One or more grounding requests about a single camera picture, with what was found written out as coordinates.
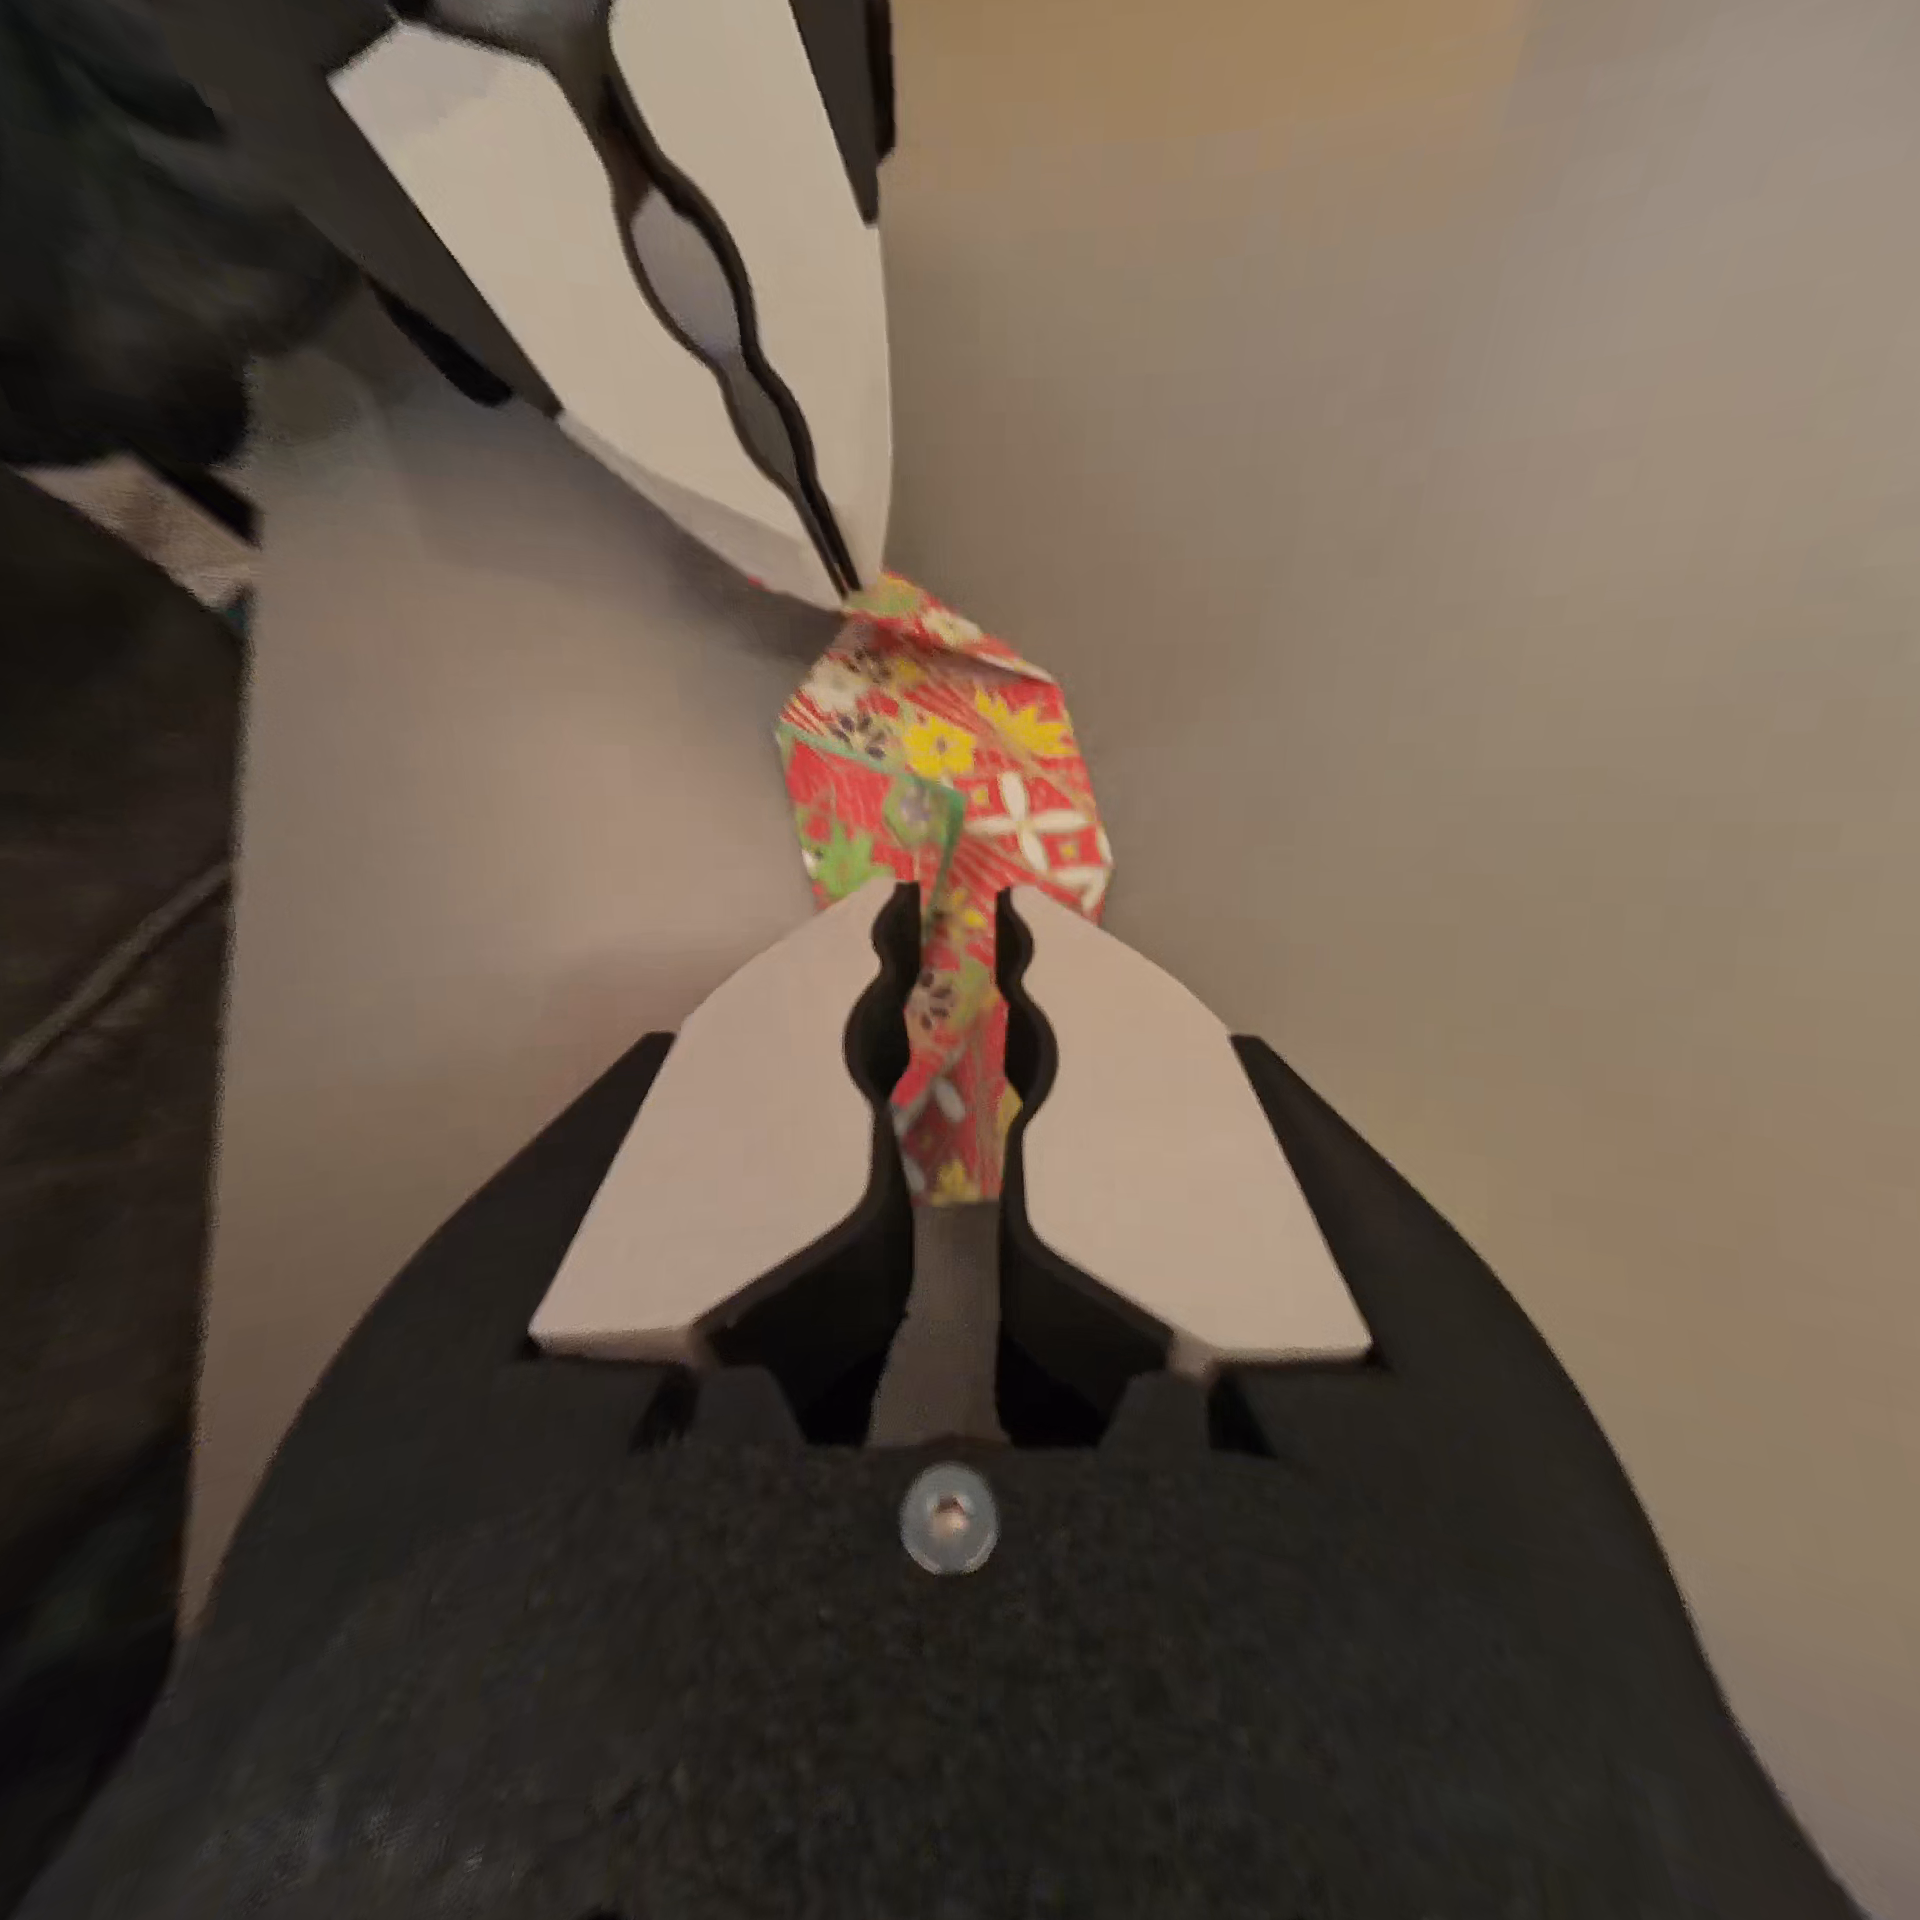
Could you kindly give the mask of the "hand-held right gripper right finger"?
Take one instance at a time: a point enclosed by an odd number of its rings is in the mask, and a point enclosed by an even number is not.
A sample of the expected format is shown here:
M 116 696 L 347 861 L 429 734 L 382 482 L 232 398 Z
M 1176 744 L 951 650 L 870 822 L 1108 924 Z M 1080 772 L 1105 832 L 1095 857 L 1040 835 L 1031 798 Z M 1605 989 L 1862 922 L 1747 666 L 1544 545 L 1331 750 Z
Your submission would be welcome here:
M 997 898 L 1003 1062 L 993 1408 L 1091 1449 L 1145 1379 L 1209 1418 L 1241 1374 L 1353 1369 L 1374 1334 L 1247 1049 L 1174 973 L 1036 884 Z

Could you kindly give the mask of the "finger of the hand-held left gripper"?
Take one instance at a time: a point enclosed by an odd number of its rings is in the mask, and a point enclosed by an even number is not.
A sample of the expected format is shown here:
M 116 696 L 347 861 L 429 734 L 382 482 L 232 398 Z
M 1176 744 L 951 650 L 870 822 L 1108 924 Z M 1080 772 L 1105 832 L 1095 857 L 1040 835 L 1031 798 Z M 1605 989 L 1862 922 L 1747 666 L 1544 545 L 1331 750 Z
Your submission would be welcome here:
M 857 3 L 625 3 L 608 51 L 648 155 L 728 277 L 843 587 L 873 586 L 893 500 L 879 163 L 891 17 Z
M 580 450 L 760 587 L 840 609 L 728 277 L 648 155 L 613 4 L 390 4 L 326 80 Z

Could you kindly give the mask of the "red floral green-backed origami paper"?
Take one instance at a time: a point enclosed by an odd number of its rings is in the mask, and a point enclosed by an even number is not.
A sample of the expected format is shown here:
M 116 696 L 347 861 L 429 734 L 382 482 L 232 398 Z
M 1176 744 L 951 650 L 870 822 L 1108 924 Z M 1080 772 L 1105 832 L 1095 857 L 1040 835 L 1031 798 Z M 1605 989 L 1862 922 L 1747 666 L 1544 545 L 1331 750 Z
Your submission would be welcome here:
M 997 986 L 997 898 L 1033 884 L 1099 922 L 1113 884 L 1063 686 L 933 593 L 881 572 L 775 723 L 816 905 L 876 877 L 921 896 L 908 1070 L 891 1094 L 926 1210 L 999 1196 L 1019 1112 Z

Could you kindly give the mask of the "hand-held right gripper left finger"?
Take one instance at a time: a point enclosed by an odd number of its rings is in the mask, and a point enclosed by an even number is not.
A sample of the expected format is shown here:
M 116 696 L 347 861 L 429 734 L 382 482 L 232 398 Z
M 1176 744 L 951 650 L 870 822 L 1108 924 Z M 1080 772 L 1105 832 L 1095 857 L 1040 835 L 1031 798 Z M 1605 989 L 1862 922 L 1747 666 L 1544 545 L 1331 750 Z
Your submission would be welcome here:
M 545 1358 L 758 1366 L 854 1444 L 915 1283 L 895 1138 L 921 888 L 863 881 L 664 1044 L 528 1338 Z

